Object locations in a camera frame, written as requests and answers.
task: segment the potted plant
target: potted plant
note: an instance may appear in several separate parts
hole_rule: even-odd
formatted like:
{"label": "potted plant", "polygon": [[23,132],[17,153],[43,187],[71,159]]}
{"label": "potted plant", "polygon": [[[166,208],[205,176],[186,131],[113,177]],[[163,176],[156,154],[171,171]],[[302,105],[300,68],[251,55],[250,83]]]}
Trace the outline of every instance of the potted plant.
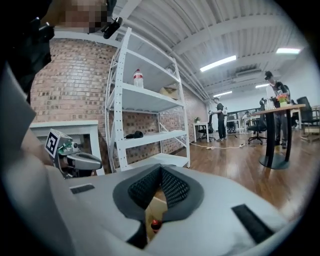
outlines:
{"label": "potted plant", "polygon": [[288,105],[287,103],[287,95],[285,94],[280,94],[276,97],[276,99],[280,102],[280,107],[285,107]]}
{"label": "potted plant", "polygon": [[197,116],[195,119],[194,119],[194,123],[195,124],[199,124],[200,123],[200,117]]}

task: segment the bottle label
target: bottle label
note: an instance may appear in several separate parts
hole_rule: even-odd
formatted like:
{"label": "bottle label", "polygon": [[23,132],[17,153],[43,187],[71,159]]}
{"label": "bottle label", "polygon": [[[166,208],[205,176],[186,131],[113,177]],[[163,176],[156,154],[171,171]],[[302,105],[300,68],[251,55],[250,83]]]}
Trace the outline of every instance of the bottle label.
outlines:
{"label": "bottle label", "polygon": [[142,76],[142,74],[135,74],[133,76],[133,79],[136,79],[136,78],[144,78],[144,77]]}

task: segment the round table base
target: round table base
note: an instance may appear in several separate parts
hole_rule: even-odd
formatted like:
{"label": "round table base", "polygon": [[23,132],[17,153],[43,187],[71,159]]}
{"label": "round table base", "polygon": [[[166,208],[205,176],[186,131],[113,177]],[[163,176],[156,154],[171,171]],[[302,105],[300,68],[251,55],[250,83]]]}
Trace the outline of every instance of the round table base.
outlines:
{"label": "round table base", "polygon": [[[261,156],[259,159],[260,164],[262,164],[265,167],[268,167],[268,156]],[[289,162],[285,161],[285,157],[280,154],[274,154],[271,169],[287,169],[289,167]]]}

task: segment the cardboard box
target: cardboard box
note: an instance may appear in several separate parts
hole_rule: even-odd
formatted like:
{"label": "cardboard box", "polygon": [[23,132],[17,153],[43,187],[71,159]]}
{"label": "cardboard box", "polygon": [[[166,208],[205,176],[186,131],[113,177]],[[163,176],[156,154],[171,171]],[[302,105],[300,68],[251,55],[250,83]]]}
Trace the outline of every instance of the cardboard box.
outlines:
{"label": "cardboard box", "polygon": [[151,223],[153,220],[161,221],[163,214],[168,210],[167,203],[156,197],[153,197],[149,206],[145,210],[145,226],[148,239],[151,241],[156,235],[152,228]]}
{"label": "cardboard box", "polygon": [[175,85],[170,85],[170,86],[166,86],[166,87],[162,87],[159,91],[160,94],[168,96],[174,100],[178,100],[179,96],[178,96],[178,90],[177,87]]}

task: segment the ceiling light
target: ceiling light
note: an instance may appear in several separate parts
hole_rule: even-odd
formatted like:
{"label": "ceiling light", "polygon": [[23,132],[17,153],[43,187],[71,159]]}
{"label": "ceiling light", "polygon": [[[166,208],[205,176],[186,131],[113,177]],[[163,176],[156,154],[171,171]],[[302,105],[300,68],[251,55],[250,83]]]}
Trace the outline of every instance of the ceiling light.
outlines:
{"label": "ceiling light", "polygon": [[255,88],[266,87],[266,86],[268,86],[268,85],[269,85],[268,83],[261,84],[261,85],[256,85]]}
{"label": "ceiling light", "polygon": [[220,97],[221,95],[225,95],[225,94],[232,94],[232,90],[231,91],[227,91],[227,92],[223,92],[217,95],[213,95],[213,97]]}
{"label": "ceiling light", "polygon": [[279,48],[276,50],[277,54],[299,54],[300,49],[294,49],[294,48]]}
{"label": "ceiling light", "polygon": [[212,69],[212,68],[214,68],[214,67],[220,66],[220,65],[222,65],[222,64],[235,61],[236,59],[237,59],[237,56],[236,56],[236,55],[233,55],[233,56],[231,56],[231,57],[224,58],[224,59],[218,60],[218,61],[216,61],[216,62],[214,62],[214,63],[211,63],[211,64],[209,64],[209,65],[206,65],[206,66],[200,68],[200,70],[201,70],[202,72],[204,72],[204,71],[207,71],[207,70]]}

